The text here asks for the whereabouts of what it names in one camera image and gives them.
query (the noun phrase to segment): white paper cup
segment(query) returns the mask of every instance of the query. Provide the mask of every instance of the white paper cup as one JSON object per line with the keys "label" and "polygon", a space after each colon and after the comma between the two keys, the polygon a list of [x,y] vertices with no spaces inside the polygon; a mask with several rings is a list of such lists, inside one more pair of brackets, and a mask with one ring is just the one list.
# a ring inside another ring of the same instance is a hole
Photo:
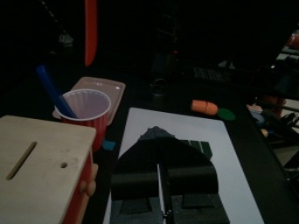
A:
{"label": "white paper cup", "polygon": [[96,129],[98,134],[92,144],[92,151],[100,149],[108,126],[108,110],[111,100],[108,96],[95,89],[71,90],[63,95],[78,118],[66,116],[55,107],[64,123],[88,126]]}

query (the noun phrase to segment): orange object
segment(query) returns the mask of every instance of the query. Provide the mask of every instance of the orange object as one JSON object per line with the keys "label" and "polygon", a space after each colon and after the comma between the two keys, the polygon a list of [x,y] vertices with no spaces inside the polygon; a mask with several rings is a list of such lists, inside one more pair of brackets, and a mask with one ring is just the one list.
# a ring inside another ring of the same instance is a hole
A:
{"label": "orange object", "polygon": [[86,0],[86,67],[95,59],[99,46],[98,0]]}
{"label": "orange object", "polygon": [[219,107],[210,101],[192,100],[191,111],[200,112],[208,116],[215,116],[219,112]]}

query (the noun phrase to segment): blue straw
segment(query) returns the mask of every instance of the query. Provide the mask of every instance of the blue straw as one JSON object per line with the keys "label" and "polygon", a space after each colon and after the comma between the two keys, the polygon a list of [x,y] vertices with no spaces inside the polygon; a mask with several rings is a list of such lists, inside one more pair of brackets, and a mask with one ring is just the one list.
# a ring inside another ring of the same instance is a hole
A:
{"label": "blue straw", "polygon": [[39,78],[42,80],[42,84],[46,88],[46,91],[51,97],[51,100],[58,108],[58,110],[68,117],[78,118],[70,104],[67,103],[64,97],[62,94],[59,94],[59,91],[56,87],[54,86],[51,76],[47,74],[44,65],[40,65],[36,67],[36,72],[39,74]]}

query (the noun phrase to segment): black table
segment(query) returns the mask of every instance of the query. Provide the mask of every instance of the black table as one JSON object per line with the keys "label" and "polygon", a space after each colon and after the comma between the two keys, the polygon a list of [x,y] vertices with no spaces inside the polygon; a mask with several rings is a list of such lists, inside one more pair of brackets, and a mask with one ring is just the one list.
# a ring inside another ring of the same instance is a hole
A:
{"label": "black table", "polygon": [[[128,109],[136,107],[207,117],[191,112],[192,99],[215,102],[237,115],[235,121],[224,123],[265,222],[269,224],[299,223],[298,199],[287,183],[277,155],[255,125],[246,103],[239,99],[241,92],[227,87],[212,87],[195,79],[176,77],[168,82],[167,103],[159,106],[152,104],[148,98],[150,79],[144,73],[111,71],[98,63],[86,68],[83,63],[67,59],[50,60],[47,66],[62,92],[67,92],[83,76],[126,83],[126,92],[115,120],[107,127],[107,140],[115,141],[116,147],[112,151],[102,149],[94,154],[95,163],[99,164],[98,190],[88,201],[83,223],[102,223],[104,218],[110,177],[118,161]],[[0,116],[24,116],[58,122],[52,117],[52,102],[34,72],[26,80],[16,82],[3,93],[0,105]]]}

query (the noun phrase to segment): blue object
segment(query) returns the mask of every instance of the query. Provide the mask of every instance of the blue object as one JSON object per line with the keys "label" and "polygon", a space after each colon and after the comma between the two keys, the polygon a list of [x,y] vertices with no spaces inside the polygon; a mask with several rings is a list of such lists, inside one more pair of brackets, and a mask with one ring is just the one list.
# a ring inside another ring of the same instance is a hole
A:
{"label": "blue object", "polygon": [[102,147],[106,151],[112,151],[115,149],[116,142],[111,142],[107,139],[103,140]]}
{"label": "blue object", "polygon": [[67,103],[63,95],[59,94],[59,91],[56,89],[56,87],[52,84],[52,79],[51,76],[47,74],[46,72],[46,68],[44,65],[40,65],[36,67],[36,72],[39,74],[39,78],[42,80],[42,84],[46,88],[46,91],[51,97],[51,100],[56,106],[56,108],[59,109],[59,111],[68,117],[71,118],[78,118],[70,104]]}

